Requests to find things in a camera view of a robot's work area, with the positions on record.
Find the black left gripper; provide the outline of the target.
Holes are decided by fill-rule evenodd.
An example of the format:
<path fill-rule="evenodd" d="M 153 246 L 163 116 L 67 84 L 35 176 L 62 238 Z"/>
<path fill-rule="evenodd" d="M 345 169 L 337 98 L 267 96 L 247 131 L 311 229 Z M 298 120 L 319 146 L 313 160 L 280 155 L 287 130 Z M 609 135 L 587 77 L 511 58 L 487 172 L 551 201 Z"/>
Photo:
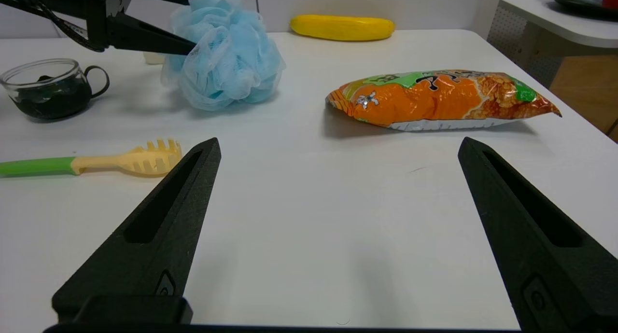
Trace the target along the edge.
<path fill-rule="evenodd" d="M 188 5 L 189 0 L 161 0 Z M 126 51 L 186 56 L 196 43 L 122 14 L 130 0 L 1 0 L 18 10 L 49 19 L 79 45 L 95 52 Z"/>

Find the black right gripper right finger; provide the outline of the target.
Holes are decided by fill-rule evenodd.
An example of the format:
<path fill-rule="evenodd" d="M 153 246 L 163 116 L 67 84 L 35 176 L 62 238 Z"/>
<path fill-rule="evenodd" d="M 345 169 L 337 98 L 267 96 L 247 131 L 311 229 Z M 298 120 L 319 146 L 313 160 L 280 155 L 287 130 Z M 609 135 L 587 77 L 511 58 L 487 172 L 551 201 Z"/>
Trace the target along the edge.
<path fill-rule="evenodd" d="M 615 333 L 616 257 L 490 146 L 458 159 L 521 330 Z"/>

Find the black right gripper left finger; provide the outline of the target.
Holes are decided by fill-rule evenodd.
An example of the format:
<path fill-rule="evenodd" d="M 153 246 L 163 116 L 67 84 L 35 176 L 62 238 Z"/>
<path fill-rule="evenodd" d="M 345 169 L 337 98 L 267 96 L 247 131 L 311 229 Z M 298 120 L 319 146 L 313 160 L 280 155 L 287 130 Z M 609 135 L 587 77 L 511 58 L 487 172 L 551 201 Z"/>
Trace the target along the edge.
<path fill-rule="evenodd" d="M 55 292 L 60 324 L 188 324 L 183 292 L 221 149 L 194 146 Z"/>

